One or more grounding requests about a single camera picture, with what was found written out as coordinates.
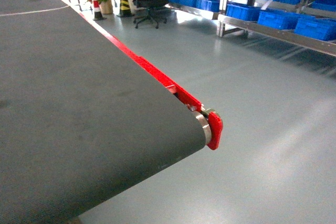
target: gray floor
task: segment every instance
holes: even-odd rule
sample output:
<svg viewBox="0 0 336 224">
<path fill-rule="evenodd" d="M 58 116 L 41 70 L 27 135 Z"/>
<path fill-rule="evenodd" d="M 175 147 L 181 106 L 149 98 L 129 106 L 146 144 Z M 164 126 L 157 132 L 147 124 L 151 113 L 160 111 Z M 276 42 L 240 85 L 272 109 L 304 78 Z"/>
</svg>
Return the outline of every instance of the gray floor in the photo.
<svg viewBox="0 0 336 224">
<path fill-rule="evenodd" d="M 336 61 L 173 14 L 99 24 L 224 120 L 205 148 L 81 216 L 87 224 L 336 223 Z"/>
</svg>

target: red side rail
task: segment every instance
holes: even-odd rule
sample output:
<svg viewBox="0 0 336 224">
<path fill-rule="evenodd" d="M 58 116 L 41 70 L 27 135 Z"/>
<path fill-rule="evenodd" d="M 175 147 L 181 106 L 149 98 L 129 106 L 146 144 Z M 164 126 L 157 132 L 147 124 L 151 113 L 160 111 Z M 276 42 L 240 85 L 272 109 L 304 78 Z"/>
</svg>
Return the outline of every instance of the red side rail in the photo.
<svg viewBox="0 0 336 224">
<path fill-rule="evenodd" d="M 172 94 L 175 94 L 177 98 L 188 106 L 188 108 L 192 111 L 198 111 L 204 114 L 203 105 L 199 100 L 189 94 L 185 89 L 183 89 L 180 85 L 178 85 L 175 81 L 169 78 L 166 74 L 161 72 L 157 67 L 147 61 L 145 58 L 136 55 L 132 52 L 125 44 L 123 44 L 120 40 L 110 35 L 107 31 L 105 31 L 101 26 L 99 26 L 94 21 L 86 18 L 82 13 L 79 15 L 84 18 L 90 25 L 92 25 L 97 31 L 103 34 L 109 41 L 111 41 L 116 47 L 118 47 L 121 51 L 123 51 L 128 57 L 134 60 L 139 66 L 141 66 L 144 70 L 146 70 L 149 74 L 151 74 L 158 82 L 164 85 Z M 211 128 L 212 138 L 208 143 L 208 147 L 212 150 L 215 150 L 219 146 L 219 142 L 221 139 L 221 133 L 223 130 L 222 119 L 216 112 L 210 112 L 209 114 L 204 114 Z"/>
</svg>

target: striped safety post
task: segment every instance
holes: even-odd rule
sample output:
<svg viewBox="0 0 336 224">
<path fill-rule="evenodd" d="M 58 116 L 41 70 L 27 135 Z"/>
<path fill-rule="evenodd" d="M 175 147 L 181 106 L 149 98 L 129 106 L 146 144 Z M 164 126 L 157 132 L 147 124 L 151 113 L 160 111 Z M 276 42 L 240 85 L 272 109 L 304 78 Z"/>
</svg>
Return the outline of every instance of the striped safety post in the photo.
<svg viewBox="0 0 336 224">
<path fill-rule="evenodd" d="M 95 17 L 93 18 L 93 20 L 106 19 L 106 18 L 103 17 L 103 15 L 101 13 L 98 0 L 92 0 L 92 3 L 93 3 L 93 10 L 95 12 Z"/>
<path fill-rule="evenodd" d="M 120 11 L 117 16 L 121 18 L 133 16 L 128 0 L 120 0 Z"/>
</svg>

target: conveyor belt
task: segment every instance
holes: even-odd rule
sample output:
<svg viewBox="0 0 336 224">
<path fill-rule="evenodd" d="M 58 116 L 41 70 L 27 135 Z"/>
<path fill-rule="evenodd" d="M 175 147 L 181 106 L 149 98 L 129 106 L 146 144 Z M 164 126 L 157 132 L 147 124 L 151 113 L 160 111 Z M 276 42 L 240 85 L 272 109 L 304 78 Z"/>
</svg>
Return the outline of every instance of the conveyor belt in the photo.
<svg viewBox="0 0 336 224">
<path fill-rule="evenodd" d="M 183 103 L 64 6 L 0 0 L 3 224 L 63 222 L 205 146 Z"/>
</svg>

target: yellow and black post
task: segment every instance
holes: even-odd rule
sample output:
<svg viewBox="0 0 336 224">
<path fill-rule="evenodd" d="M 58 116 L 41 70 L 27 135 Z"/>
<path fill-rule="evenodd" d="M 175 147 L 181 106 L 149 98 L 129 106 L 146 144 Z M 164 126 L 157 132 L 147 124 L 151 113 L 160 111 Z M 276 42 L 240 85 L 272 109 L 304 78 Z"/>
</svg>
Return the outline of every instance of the yellow and black post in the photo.
<svg viewBox="0 0 336 224">
<path fill-rule="evenodd" d="M 120 11 L 117 16 L 121 18 L 133 16 L 128 0 L 120 0 Z"/>
</svg>

